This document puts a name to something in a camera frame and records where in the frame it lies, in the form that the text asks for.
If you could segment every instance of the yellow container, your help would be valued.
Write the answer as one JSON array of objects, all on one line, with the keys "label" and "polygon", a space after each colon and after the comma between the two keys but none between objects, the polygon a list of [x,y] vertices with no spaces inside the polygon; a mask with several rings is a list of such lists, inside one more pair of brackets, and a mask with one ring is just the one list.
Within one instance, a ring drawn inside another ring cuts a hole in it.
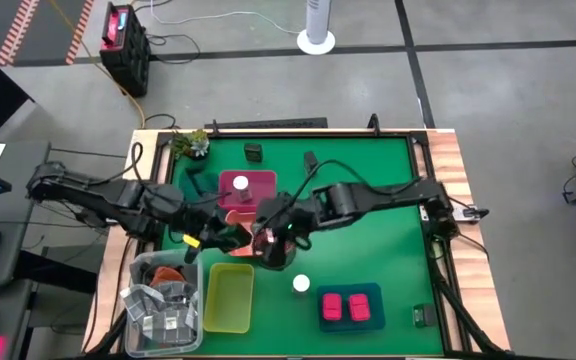
[{"label": "yellow container", "polygon": [[218,263],[210,268],[204,330],[243,334],[250,328],[255,270],[248,264]]}]

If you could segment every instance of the gray floor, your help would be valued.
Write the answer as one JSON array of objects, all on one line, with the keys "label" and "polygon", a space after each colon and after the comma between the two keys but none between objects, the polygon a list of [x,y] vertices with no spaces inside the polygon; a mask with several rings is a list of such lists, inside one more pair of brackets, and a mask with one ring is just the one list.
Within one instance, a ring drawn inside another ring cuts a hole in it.
[{"label": "gray floor", "polygon": [[[417,44],[576,39],[576,1],[454,0],[405,2]],[[96,1],[85,39],[96,48],[105,3]],[[178,0],[158,8],[166,19],[260,11],[292,30],[303,27],[303,1]],[[185,32],[208,51],[294,47],[294,38],[255,18],[230,18],[153,32]],[[335,0],[339,43],[402,44],[394,4]],[[190,51],[171,43],[159,49]],[[576,207],[561,185],[576,154],[576,48],[419,54],[435,122],[457,129],[478,204],[492,210],[482,228],[508,335],[520,354],[576,359]],[[124,154],[137,118],[92,65],[8,68],[41,109],[3,139],[48,138],[56,147]],[[327,116],[331,127],[365,126],[377,112],[385,126],[422,127],[405,54],[200,60],[151,65],[147,114],[169,112],[183,127],[212,119],[250,121]],[[123,161],[53,154],[100,175]],[[43,220],[56,215],[37,212]],[[48,245],[90,242],[91,232],[33,228]],[[32,359],[74,354],[81,337],[45,334]]]}]

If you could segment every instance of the red block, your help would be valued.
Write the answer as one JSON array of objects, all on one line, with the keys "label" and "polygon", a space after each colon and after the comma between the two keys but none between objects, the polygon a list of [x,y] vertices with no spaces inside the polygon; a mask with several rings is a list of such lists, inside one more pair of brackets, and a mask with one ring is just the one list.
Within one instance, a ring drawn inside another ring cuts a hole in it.
[{"label": "red block", "polygon": [[370,320],[370,305],[366,294],[354,294],[348,298],[350,318],[352,321]]},{"label": "red block", "polygon": [[324,294],[324,319],[328,321],[341,320],[341,295],[335,293]]}]

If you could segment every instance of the clear plastic bin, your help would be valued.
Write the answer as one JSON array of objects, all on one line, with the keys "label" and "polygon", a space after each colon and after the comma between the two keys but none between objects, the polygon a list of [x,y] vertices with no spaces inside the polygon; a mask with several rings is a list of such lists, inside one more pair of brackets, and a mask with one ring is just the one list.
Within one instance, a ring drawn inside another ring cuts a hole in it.
[{"label": "clear plastic bin", "polygon": [[[134,262],[146,262],[152,266],[167,265],[167,266],[184,266],[184,276],[190,283],[196,283],[199,291],[199,300],[197,302],[197,339],[188,345],[178,346],[174,344],[159,344],[154,343],[152,340],[141,335],[139,327],[128,320],[126,323],[126,336],[124,346],[128,355],[134,358],[145,357],[158,357],[168,355],[178,355],[193,351],[201,345],[203,340],[203,314],[204,314],[204,283],[203,283],[203,266],[201,263],[201,255],[197,256],[195,264],[186,264],[184,262],[184,255],[186,250],[166,250],[143,253],[137,256]],[[133,279],[131,276],[130,285],[138,283],[139,279]]]}]

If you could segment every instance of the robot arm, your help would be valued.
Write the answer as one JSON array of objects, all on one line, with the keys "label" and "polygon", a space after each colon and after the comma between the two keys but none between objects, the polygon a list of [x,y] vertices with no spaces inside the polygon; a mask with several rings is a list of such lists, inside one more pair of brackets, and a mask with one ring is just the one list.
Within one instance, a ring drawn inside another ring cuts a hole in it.
[{"label": "robot arm", "polygon": [[292,259],[287,254],[291,244],[307,250],[310,233],[350,226],[372,211],[411,205],[424,205],[432,234],[451,239],[459,233],[446,190],[435,180],[416,179],[380,187],[336,183],[312,190],[304,200],[295,200],[287,193],[262,200],[257,207],[255,231],[268,229],[272,239],[255,241],[254,245],[263,253],[265,267],[283,269]]},{"label": "robot arm", "polygon": [[[60,162],[39,165],[27,185],[28,196],[38,202],[53,200],[79,205],[77,219],[90,226],[117,221],[127,235],[143,241],[158,241],[165,226],[196,238],[200,246],[189,247],[186,261],[204,249],[224,252],[250,244],[250,234],[241,225],[225,223],[217,198],[188,203],[170,184],[125,179],[99,179],[69,171]],[[289,251],[308,250],[314,231],[350,226],[372,211],[423,204],[430,231],[444,239],[458,233],[452,205],[441,183],[416,179],[406,184],[372,187],[365,183],[336,183],[311,191],[297,200],[287,193],[262,200],[257,208],[255,234],[265,230],[255,250],[262,252],[262,265],[281,270],[290,264]]]},{"label": "robot arm", "polygon": [[187,253],[192,262],[198,251],[219,248],[230,251],[250,243],[241,225],[228,225],[216,209],[217,198],[188,203],[170,184],[125,179],[99,179],[69,171],[60,162],[39,165],[26,185],[28,197],[79,205],[77,219],[90,226],[116,221],[129,237],[158,241],[165,226],[199,240],[201,247]]}]

